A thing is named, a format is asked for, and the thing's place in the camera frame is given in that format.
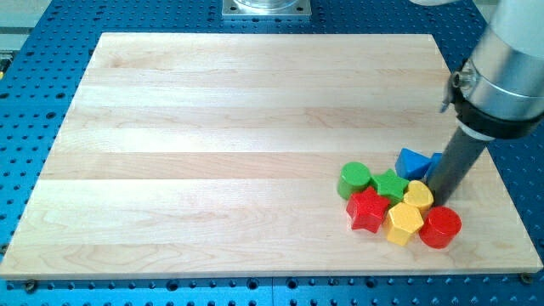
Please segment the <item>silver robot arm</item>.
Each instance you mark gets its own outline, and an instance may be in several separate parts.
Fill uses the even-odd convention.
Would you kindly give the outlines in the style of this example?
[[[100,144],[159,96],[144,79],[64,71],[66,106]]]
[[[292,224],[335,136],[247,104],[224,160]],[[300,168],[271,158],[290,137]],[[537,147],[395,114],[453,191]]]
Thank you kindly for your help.
[[[543,119],[543,0],[502,0],[471,55],[451,73],[442,108],[480,140],[516,139]]]

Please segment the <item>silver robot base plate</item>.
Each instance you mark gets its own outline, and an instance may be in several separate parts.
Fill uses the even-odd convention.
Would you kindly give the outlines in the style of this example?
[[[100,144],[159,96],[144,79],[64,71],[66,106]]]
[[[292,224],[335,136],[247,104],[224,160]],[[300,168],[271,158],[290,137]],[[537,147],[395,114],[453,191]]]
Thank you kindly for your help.
[[[222,16],[226,18],[309,17],[310,0],[223,0]]]

